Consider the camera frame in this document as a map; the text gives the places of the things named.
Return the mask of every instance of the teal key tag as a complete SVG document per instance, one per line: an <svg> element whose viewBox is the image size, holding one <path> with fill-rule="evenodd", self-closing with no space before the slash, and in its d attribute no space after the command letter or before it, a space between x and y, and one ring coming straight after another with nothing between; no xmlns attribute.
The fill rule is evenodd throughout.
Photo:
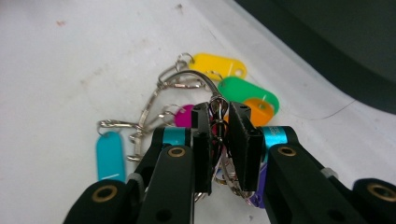
<svg viewBox="0 0 396 224"><path fill-rule="evenodd" d="M98 179L125 182L125 166L120 135L114 132L102 134L96 144Z"/></svg>

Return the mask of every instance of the yellow key tag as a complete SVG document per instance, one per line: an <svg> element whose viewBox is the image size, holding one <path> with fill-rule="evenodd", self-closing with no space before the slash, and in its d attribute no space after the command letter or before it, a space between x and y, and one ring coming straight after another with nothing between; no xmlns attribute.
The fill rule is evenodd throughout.
<svg viewBox="0 0 396 224"><path fill-rule="evenodd" d="M221 77L245 78L247 75L247 69L241 61L207 53L194 55L189 62L189 68L202 72L210 79L217 81L220 81Z"/></svg>
<svg viewBox="0 0 396 224"><path fill-rule="evenodd" d="M251 109L250 121L254 126L264 126L274 116L274 108L260 98L250 98L244 102Z"/></svg>

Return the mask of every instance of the white table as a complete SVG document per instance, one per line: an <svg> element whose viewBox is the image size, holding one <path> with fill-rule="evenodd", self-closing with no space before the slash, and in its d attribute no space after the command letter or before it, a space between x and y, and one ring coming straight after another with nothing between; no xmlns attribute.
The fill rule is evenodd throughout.
<svg viewBox="0 0 396 224"><path fill-rule="evenodd" d="M247 80L279 98L270 125L294 128L347 187L396 184L396 116L337 90L233 1L1 1L0 43L1 223L63 222L96 181L96 121L137 121L181 52L243 61ZM170 91L161 104L207 96ZM265 210L213 188L195 223L269 223Z"/></svg>

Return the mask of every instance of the green key tag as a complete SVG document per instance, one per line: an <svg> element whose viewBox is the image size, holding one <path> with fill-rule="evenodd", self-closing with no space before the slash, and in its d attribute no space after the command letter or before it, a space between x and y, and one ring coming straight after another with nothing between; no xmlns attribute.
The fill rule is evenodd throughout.
<svg viewBox="0 0 396 224"><path fill-rule="evenodd" d="M251 98L259 98L274 107L275 114L279 109L276 96L263 88L255 86L239 77L226 77L218 85L220 93L228 101L244 103Z"/></svg>
<svg viewBox="0 0 396 224"><path fill-rule="evenodd" d="M241 61L207 53L194 55L189 68L202 72L210 79L217 81L220 81L222 77L245 78L247 75L247 68Z"/></svg>
<svg viewBox="0 0 396 224"><path fill-rule="evenodd" d="M96 143L98 179L113 179L125 182L125 166L122 141L118 133L101 134Z"/></svg>

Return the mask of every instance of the magenta key tag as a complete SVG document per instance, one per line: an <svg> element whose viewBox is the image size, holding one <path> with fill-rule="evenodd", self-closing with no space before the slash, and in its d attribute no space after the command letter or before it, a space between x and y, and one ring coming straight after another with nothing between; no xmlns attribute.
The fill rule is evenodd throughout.
<svg viewBox="0 0 396 224"><path fill-rule="evenodd" d="M177 127L191 127L191 111L194 105L183 105L175 114L175 125Z"/></svg>

